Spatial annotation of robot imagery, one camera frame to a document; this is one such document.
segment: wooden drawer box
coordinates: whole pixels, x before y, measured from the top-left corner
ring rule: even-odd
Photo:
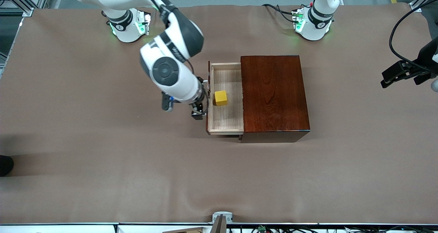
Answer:
[[[241,142],[296,142],[310,131],[300,57],[243,56],[240,63],[208,62],[210,135]],[[228,105],[214,106],[215,91]]]

